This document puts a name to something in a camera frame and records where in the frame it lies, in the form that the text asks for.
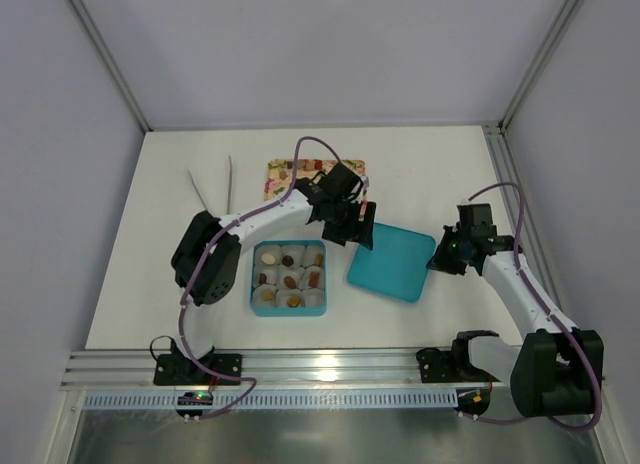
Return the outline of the caramel bar chocolate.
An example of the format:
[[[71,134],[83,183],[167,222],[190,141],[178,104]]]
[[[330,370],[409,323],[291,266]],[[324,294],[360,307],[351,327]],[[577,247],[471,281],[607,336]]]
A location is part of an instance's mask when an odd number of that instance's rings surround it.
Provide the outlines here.
[[[318,288],[321,274],[319,272],[312,272],[309,277],[309,286],[311,288]]]

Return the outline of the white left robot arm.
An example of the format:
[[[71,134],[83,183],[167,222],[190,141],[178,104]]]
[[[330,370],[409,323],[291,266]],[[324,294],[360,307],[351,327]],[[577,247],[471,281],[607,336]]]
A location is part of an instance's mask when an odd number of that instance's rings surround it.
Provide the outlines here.
[[[258,207],[221,217],[207,210],[196,214],[171,258],[182,290],[172,347],[178,367],[187,375],[242,382],[242,377],[212,366],[214,344],[205,328],[206,308],[232,290],[242,255],[282,231],[320,222],[323,240],[373,249],[377,203],[366,197],[367,190],[366,177],[337,161],[329,171],[311,177],[293,172],[286,191]]]

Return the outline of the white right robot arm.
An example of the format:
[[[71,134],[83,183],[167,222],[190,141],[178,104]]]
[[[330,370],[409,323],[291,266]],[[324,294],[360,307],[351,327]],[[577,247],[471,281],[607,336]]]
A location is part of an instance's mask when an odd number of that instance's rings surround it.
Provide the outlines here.
[[[461,205],[458,212],[458,222],[445,227],[428,268],[450,275],[473,268],[500,297],[522,337],[515,348],[494,332],[462,333],[462,364],[508,385],[525,418],[599,418],[600,335],[579,328],[530,276],[518,239],[498,233],[490,205]]]

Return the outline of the white oval chocolate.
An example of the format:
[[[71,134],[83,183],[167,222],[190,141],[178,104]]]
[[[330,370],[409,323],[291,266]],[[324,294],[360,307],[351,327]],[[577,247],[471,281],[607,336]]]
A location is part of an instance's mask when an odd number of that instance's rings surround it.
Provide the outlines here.
[[[276,262],[276,258],[269,253],[265,253],[261,256],[262,261],[267,265],[272,265]]]

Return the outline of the teal lid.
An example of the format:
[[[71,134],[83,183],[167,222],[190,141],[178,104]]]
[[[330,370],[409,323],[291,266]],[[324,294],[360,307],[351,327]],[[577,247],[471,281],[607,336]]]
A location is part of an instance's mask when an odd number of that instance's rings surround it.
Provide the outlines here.
[[[427,234],[375,223],[373,249],[359,247],[346,275],[358,289],[406,303],[417,302],[429,273],[436,240]]]

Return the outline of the brown oval chocolate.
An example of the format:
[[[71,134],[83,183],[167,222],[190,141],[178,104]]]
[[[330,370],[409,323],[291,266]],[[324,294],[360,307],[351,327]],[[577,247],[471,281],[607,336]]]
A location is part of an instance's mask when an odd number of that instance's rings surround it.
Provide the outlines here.
[[[284,284],[289,289],[295,289],[297,287],[297,283],[296,283],[295,279],[293,277],[291,277],[291,276],[286,276],[284,278]]]

